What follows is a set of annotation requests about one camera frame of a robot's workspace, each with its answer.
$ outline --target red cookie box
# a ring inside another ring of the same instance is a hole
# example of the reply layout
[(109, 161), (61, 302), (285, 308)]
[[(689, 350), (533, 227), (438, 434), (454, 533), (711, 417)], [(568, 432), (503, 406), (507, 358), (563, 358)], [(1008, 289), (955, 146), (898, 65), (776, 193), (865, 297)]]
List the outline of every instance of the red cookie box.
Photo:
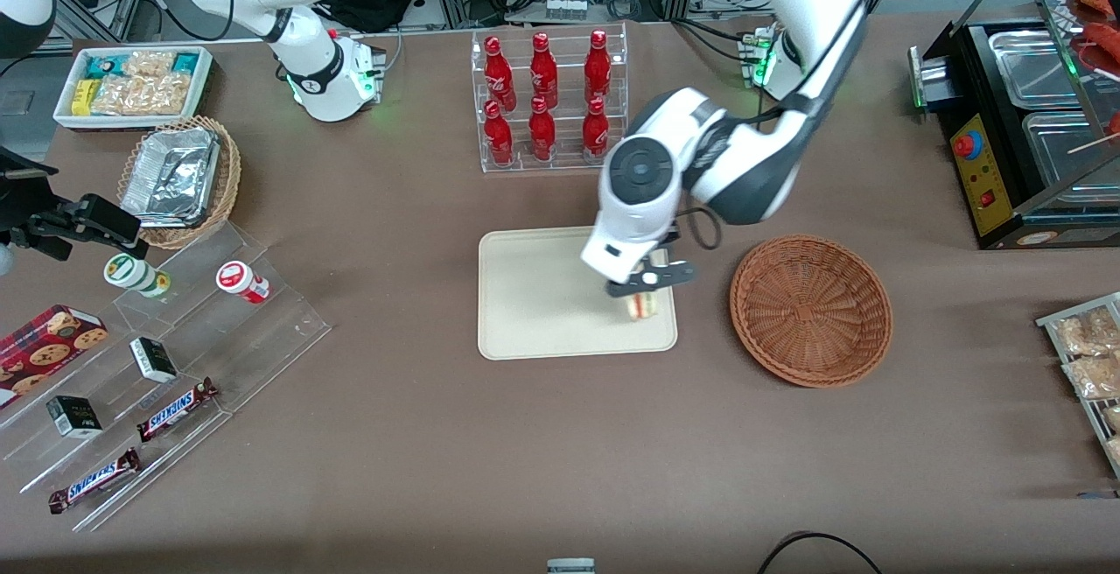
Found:
[(101, 318), (56, 305), (0, 339), (0, 408), (108, 336)]

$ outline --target small black box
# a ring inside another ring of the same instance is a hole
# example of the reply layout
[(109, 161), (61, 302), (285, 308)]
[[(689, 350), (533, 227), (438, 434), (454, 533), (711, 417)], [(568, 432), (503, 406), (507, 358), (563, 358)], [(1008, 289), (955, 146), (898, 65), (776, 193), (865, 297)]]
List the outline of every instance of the small black box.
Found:
[(47, 401), (47, 413), (63, 436), (92, 438), (101, 433), (101, 423), (88, 399), (58, 395)]
[(132, 359), (140, 367), (140, 374), (159, 383), (175, 381), (175, 364), (161, 343), (140, 336), (129, 343), (129, 346), (132, 349)]

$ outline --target yellow panel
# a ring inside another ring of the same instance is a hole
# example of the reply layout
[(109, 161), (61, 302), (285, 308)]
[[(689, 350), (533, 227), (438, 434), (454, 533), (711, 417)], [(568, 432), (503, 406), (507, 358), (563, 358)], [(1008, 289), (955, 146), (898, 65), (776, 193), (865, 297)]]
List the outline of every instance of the yellow panel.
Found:
[[(961, 184), (964, 185), (964, 195), (969, 198), (969, 209), (972, 211), (972, 221), (977, 224), (977, 231), (986, 235), (996, 230), (1000, 224), (1011, 219), (1011, 200), (1007, 197), (1007, 188), (1004, 186), (1004, 178), (999, 175), (999, 167), (996, 165), (996, 157), (988, 147), (988, 133), (983, 129), (980, 115), (973, 117), (953, 135), (949, 140), (950, 147), (961, 137), (969, 132), (978, 132), (981, 138), (980, 155), (972, 160), (967, 160), (960, 156), (953, 156), (956, 160), (956, 172), (961, 175)], [(983, 205), (982, 196), (988, 193), (995, 197), (991, 204)]]

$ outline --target snickers bar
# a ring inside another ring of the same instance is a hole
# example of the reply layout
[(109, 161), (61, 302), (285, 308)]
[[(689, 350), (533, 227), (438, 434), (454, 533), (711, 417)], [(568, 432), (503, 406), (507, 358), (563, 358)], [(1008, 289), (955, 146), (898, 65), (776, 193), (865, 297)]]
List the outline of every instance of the snickers bar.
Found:
[(50, 493), (50, 500), (47, 502), (50, 506), (50, 513), (58, 515), (67, 510), (93, 491), (104, 489), (110, 482), (134, 471), (140, 471), (140, 455), (137, 455), (134, 448), (129, 447), (123, 456), (86, 475), (81, 482), (73, 483), (69, 489), (59, 489)]
[(144, 443), (151, 441), (161, 429), (170, 427), (180, 418), (187, 416), (190, 410), (203, 405), (206, 399), (215, 395), (217, 395), (217, 388), (214, 387), (209, 378), (204, 379), (200, 383), (196, 383), (186, 395), (171, 401), (171, 406), (165, 407), (150, 419), (137, 426), (137, 429), (140, 432), (140, 441)]

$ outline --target green and white container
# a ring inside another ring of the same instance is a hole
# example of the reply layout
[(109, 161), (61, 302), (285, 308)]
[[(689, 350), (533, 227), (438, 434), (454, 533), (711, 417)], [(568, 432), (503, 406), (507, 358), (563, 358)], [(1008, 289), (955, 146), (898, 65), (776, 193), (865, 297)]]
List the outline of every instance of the green and white container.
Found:
[(171, 277), (167, 272), (123, 252), (105, 263), (105, 280), (116, 287), (139, 291), (148, 298), (156, 298), (171, 287)]

